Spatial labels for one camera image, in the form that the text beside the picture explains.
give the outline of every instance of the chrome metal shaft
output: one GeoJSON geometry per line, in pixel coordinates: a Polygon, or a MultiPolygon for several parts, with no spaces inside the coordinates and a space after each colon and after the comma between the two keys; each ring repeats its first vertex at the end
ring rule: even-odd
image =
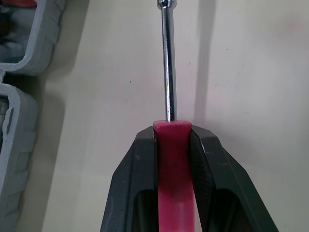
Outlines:
{"type": "Polygon", "coordinates": [[[158,0],[162,11],[162,36],[164,57],[165,114],[168,122],[177,120],[176,72],[174,47],[173,9],[176,0],[158,0]]]}

